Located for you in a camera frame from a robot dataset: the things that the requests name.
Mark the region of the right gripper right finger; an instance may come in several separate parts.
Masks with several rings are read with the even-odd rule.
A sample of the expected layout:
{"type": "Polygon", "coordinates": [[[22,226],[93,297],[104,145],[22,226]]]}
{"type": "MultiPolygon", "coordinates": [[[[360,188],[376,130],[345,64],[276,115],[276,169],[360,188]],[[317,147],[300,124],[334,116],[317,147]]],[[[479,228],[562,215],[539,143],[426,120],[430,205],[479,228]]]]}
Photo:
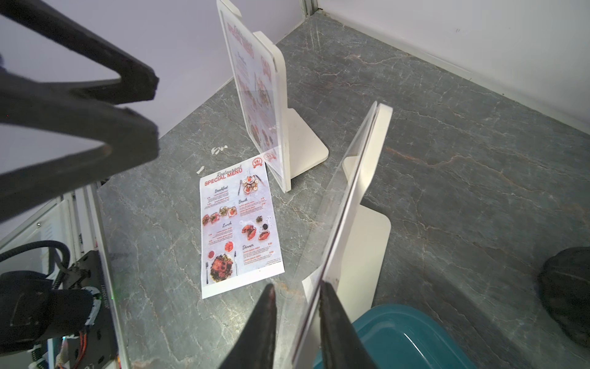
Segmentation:
{"type": "Polygon", "coordinates": [[[377,368],[359,339],[332,284],[320,284],[321,351],[324,368],[377,368]]]}

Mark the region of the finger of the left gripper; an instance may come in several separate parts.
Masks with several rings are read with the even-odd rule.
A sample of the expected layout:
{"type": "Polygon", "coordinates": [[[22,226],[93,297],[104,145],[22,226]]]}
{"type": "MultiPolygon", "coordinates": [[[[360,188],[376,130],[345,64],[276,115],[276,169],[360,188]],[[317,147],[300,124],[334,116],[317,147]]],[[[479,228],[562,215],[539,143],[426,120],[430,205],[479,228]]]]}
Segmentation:
{"type": "Polygon", "coordinates": [[[131,109],[35,83],[1,88],[1,220],[158,157],[158,126],[131,109]]]}
{"type": "Polygon", "coordinates": [[[46,86],[113,105],[155,98],[159,78],[151,67],[43,1],[2,0],[1,15],[119,75],[109,80],[46,82],[46,86]]]}

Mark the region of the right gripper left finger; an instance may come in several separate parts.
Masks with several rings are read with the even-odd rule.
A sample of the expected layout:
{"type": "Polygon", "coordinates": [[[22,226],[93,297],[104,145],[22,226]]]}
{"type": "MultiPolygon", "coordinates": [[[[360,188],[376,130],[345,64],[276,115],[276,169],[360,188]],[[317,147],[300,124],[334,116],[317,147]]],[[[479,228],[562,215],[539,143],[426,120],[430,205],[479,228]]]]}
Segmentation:
{"type": "Polygon", "coordinates": [[[276,292],[268,284],[220,368],[272,368],[276,334],[276,292]]]}

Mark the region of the white menu holder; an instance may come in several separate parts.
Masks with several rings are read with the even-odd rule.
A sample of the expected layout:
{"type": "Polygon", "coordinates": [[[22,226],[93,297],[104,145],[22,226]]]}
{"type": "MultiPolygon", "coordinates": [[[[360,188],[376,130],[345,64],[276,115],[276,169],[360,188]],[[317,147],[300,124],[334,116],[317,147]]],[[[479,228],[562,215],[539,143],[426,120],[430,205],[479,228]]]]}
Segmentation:
{"type": "Polygon", "coordinates": [[[292,180],[327,160],[329,149],[299,113],[287,106],[287,70],[280,49],[252,32],[240,10],[218,1],[245,127],[283,192],[292,180]]]}
{"type": "Polygon", "coordinates": [[[350,321],[370,310],[390,237],[387,216],[361,201],[370,186],[393,115],[375,102],[336,167],[293,277],[299,292],[287,300],[281,337],[287,343],[283,368],[310,367],[320,346],[320,296],[307,304],[302,281],[322,267],[350,321]]]}

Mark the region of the red special menu sheet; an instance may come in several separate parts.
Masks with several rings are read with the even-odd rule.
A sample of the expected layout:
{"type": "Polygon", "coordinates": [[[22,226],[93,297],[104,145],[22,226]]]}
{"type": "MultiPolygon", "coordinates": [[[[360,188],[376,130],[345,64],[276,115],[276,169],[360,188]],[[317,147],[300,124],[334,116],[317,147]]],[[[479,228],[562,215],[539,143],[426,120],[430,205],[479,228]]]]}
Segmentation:
{"type": "Polygon", "coordinates": [[[285,272],[262,156],[201,178],[200,201],[202,298],[285,272]]]}

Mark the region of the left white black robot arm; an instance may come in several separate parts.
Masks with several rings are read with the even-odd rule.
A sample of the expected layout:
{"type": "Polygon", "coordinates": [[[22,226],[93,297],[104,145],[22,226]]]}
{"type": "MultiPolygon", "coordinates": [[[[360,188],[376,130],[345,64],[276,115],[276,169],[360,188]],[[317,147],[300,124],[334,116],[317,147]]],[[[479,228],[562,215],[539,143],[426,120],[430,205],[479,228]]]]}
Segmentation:
{"type": "MultiPolygon", "coordinates": [[[[98,142],[94,149],[2,174],[2,220],[158,157],[158,127],[128,107],[155,97],[159,80],[151,67],[42,1],[4,1],[1,14],[117,74],[80,82],[1,74],[3,123],[98,142]]],[[[2,355],[72,335],[91,323],[98,298],[60,284],[38,272],[1,276],[2,355]]]]}

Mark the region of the teal plastic tray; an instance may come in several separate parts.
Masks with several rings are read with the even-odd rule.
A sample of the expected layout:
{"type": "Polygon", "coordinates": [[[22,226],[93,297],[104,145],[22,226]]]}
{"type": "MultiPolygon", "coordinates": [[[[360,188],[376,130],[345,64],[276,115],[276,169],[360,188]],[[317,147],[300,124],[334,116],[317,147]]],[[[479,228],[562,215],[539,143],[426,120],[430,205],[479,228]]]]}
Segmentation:
{"type": "Polygon", "coordinates": [[[379,305],[352,325],[380,368],[476,367],[441,326],[413,307],[379,305]]]}

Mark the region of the dark glass flower vase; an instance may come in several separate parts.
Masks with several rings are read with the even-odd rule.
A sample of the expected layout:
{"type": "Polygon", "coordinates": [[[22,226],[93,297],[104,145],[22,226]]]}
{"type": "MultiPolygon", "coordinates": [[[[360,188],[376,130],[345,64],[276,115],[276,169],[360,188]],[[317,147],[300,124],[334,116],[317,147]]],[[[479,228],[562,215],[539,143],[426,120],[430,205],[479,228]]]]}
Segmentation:
{"type": "Polygon", "coordinates": [[[549,316],[571,341],[588,348],[589,248],[568,248],[547,259],[537,284],[549,316]]]}

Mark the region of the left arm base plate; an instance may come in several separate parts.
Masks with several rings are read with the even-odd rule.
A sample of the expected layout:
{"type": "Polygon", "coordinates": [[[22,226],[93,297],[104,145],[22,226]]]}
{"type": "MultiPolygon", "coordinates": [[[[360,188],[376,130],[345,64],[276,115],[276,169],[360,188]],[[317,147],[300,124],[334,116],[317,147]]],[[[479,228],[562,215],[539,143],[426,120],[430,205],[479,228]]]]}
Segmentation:
{"type": "Polygon", "coordinates": [[[84,254],[64,277],[62,287],[81,292],[84,303],[82,326],[69,338],[69,363],[72,368],[119,367],[119,349],[112,317],[112,303],[99,252],[84,254]]]}

